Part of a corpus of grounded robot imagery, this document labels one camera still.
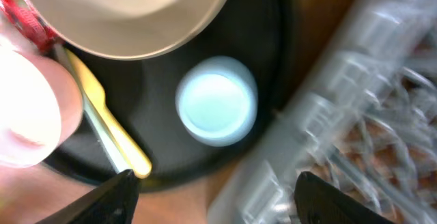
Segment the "yellow plastic knife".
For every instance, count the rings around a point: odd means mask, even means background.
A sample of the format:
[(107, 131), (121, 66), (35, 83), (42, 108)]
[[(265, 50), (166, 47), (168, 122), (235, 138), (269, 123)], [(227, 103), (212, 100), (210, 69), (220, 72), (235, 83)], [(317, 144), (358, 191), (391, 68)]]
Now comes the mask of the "yellow plastic knife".
[(72, 60), (72, 64), (82, 82), (85, 93), (102, 118), (104, 124), (108, 127), (109, 132), (114, 138), (115, 145), (122, 153), (123, 158), (131, 166), (131, 170), (134, 171), (134, 174), (138, 178), (144, 179), (148, 177), (152, 171), (152, 163), (145, 152), (137, 145), (110, 112), (106, 104), (104, 88), (91, 70), (89, 70), (73, 52), (68, 49), (66, 49), (66, 52), (68, 57)]

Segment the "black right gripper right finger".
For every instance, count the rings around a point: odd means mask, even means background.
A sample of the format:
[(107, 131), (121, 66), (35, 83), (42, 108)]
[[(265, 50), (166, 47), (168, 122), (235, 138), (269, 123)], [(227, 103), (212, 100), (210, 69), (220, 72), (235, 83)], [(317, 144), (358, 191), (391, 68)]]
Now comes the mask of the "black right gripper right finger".
[(310, 171), (298, 176), (294, 202), (303, 224), (393, 224)]

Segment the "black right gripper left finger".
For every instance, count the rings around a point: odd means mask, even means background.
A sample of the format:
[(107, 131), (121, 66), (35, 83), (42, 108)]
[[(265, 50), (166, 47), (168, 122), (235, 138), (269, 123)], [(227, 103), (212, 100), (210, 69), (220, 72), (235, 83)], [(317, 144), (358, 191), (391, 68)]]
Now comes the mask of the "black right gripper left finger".
[(131, 224), (139, 179), (125, 170), (38, 224)]

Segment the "pink cup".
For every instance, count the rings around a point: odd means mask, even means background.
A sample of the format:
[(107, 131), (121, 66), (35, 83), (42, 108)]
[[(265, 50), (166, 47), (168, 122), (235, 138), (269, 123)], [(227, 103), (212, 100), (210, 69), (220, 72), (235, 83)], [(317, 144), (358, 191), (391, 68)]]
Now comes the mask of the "pink cup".
[(79, 127), (83, 99), (71, 74), (1, 22), (1, 164), (31, 167)]

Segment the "red snack wrapper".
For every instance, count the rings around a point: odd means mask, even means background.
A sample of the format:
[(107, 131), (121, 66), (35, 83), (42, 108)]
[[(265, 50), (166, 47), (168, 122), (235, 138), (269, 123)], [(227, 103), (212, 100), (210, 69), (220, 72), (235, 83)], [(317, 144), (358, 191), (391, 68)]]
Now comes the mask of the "red snack wrapper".
[(41, 53), (64, 41), (42, 20), (29, 0), (1, 0), (1, 11)]

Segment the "beige bowl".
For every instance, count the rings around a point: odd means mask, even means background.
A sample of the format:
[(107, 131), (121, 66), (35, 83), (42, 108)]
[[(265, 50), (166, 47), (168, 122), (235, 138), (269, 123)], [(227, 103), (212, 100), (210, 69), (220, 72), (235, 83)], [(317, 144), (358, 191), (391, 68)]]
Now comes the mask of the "beige bowl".
[(58, 36), (108, 59), (163, 55), (202, 32), (226, 0), (29, 0)]

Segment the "light blue cup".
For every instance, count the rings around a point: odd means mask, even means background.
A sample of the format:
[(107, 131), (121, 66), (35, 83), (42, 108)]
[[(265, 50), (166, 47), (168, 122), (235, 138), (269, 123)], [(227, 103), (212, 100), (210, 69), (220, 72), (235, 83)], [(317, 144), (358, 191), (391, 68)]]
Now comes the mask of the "light blue cup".
[(185, 129), (199, 142), (233, 145), (248, 135), (257, 117), (255, 78), (237, 59), (208, 58), (180, 81), (175, 108)]

